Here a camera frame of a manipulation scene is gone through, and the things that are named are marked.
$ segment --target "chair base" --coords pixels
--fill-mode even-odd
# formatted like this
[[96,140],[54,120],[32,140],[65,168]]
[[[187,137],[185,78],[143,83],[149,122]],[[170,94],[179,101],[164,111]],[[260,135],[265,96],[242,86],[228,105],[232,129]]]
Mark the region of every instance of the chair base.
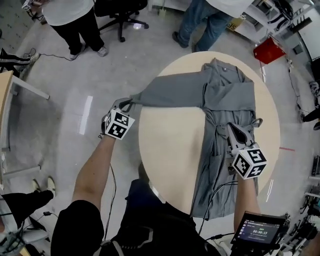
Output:
[[114,20],[110,21],[109,23],[107,23],[106,25],[102,26],[99,28],[99,31],[104,30],[108,27],[111,27],[117,23],[119,23],[119,28],[118,28],[118,39],[121,43],[125,42],[126,39],[122,36],[123,33],[123,26],[124,23],[138,23],[143,25],[144,29],[148,29],[149,25],[143,21],[134,19],[134,18],[130,18],[131,15],[136,14],[139,15],[139,11],[130,11],[130,12],[125,12],[125,13],[119,13],[119,14],[113,14],[110,15],[110,18],[115,18]]

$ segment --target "white t-shirt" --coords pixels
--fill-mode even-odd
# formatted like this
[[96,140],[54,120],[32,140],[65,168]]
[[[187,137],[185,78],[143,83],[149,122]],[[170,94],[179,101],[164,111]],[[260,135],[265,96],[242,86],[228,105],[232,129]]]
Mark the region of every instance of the white t-shirt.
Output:
[[254,0],[206,0],[218,10],[238,18]]
[[50,0],[42,14],[51,26],[62,26],[86,15],[94,6],[93,0]]

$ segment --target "round table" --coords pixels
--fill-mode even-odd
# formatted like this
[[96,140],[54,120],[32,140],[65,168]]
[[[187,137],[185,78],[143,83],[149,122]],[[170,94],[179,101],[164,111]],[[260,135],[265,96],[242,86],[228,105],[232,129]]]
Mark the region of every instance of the round table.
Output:
[[[185,55],[159,76],[192,73],[212,59],[237,66],[254,82],[256,117],[263,124],[254,129],[268,164],[258,178],[259,192],[274,170],[279,155],[280,125],[274,100],[261,78],[242,61],[213,51]],[[143,107],[139,121],[139,149],[145,171],[165,201],[189,214],[193,202],[205,128],[205,113],[197,107]]]

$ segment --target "white sneaker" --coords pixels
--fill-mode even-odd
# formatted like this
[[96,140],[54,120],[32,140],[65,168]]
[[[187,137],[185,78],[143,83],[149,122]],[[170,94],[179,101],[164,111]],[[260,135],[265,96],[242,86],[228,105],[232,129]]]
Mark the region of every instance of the white sneaker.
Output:
[[97,53],[100,57],[104,57],[109,53],[109,51],[106,47],[102,46],[101,49],[97,51]]
[[40,54],[36,52],[30,57],[30,65],[33,65],[40,58]]
[[85,44],[82,43],[81,45],[82,45],[82,46],[81,46],[81,50],[80,50],[80,52],[79,52],[78,54],[73,55],[73,54],[70,53],[69,59],[70,59],[71,61],[75,60],[75,59],[79,56],[79,54],[83,53],[84,50],[86,49],[86,45],[85,45]]
[[47,181],[47,190],[51,191],[53,193],[53,197],[56,197],[56,184],[54,180],[51,177],[48,177]]
[[38,192],[41,192],[41,189],[40,189],[40,186],[39,186],[39,183],[36,179],[33,179],[32,180],[32,188],[33,188],[33,191],[38,191]]

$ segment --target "office chair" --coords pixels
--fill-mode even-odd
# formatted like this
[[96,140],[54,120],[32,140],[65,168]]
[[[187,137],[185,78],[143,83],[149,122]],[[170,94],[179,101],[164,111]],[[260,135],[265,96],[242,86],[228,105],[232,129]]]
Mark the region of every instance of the office chair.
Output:
[[110,16],[110,18],[115,18],[100,27],[99,31],[119,23],[118,39],[123,43],[126,41],[122,36],[124,22],[138,23],[143,25],[145,29],[148,29],[149,25],[147,23],[130,17],[133,14],[139,15],[139,11],[144,9],[147,4],[148,0],[96,0],[94,13],[97,17]]

